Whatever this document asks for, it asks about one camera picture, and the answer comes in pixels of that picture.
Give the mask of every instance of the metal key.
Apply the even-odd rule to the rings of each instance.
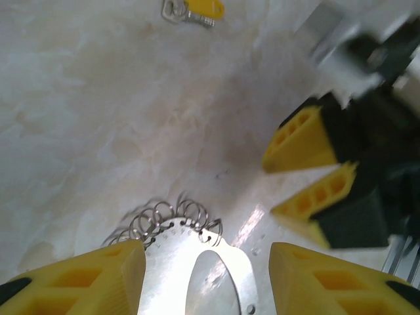
[[[184,15],[184,21],[198,23],[205,28],[212,28],[215,25],[215,21],[212,18],[196,14],[190,10],[187,10],[186,14]]]
[[[196,14],[188,10],[188,4],[184,1],[165,0],[163,2],[162,17],[172,23],[179,24],[181,22],[193,22],[212,28],[215,21],[206,16]]]

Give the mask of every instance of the key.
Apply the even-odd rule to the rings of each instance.
[[[215,25],[215,21],[212,18],[208,18],[206,16],[194,13],[190,10],[184,15],[185,22],[193,22],[204,26],[205,28],[212,28]]]
[[[165,0],[163,2],[162,17],[172,23],[181,23],[182,15],[186,12],[186,9],[184,10],[185,12],[182,11],[182,7],[184,7],[183,2],[179,5],[179,3],[175,4],[173,0]]]
[[[224,5],[219,0],[185,0],[188,8],[202,16],[220,20],[224,15]]]
[[[193,22],[200,24],[205,28],[212,28],[215,25],[213,19],[188,10],[187,3],[174,2],[173,0],[165,0],[163,2],[162,17],[176,24],[181,22]]]

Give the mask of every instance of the yellow plastic part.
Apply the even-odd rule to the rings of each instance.
[[[32,282],[1,306],[7,315],[134,315],[146,257],[129,240],[15,277]]]
[[[217,0],[186,0],[188,9],[194,13],[220,20],[224,16],[224,5]]]
[[[420,315],[386,281],[405,281],[287,243],[273,243],[269,273],[277,315]]]
[[[356,178],[356,168],[356,163],[344,163],[331,174],[274,207],[271,213],[280,224],[322,247],[329,247],[318,223],[310,217],[348,196]]]
[[[305,107],[276,131],[262,159],[267,173],[338,163],[320,111],[317,106]]]

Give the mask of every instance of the marble countertop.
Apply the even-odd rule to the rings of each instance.
[[[279,123],[334,88],[293,42],[318,2],[229,0],[206,30],[164,21],[156,0],[2,1],[0,281],[96,249],[126,212],[182,191],[223,219],[257,281],[272,242],[319,250],[269,210],[331,168],[260,166]],[[387,250],[331,254],[381,268]]]

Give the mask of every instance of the metal ring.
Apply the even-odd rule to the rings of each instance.
[[[213,232],[217,234],[217,238],[211,246],[218,246],[222,240],[222,221],[220,219],[210,221],[208,210],[202,204],[187,198],[184,193],[179,195],[175,208],[164,199],[152,198],[147,204],[136,207],[127,213],[123,219],[128,219],[133,215],[135,216],[130,220],[128,228],[117,228],[106,239],[105,242],[108,242],[108,245],[135,239],[141,240],[144,248],[147,249],[155,242],[155,236],[173,226],[173,224],[163,225],[164,222],[177,217],[185,218],[185,223],[189,228],[199,233],[202,242],[211,241],[210,239],[202,239],[200,232],[205,229],[214,230],[218,228],[217,232]],[[143,220],[147,221],[147,227],[142,224]]]

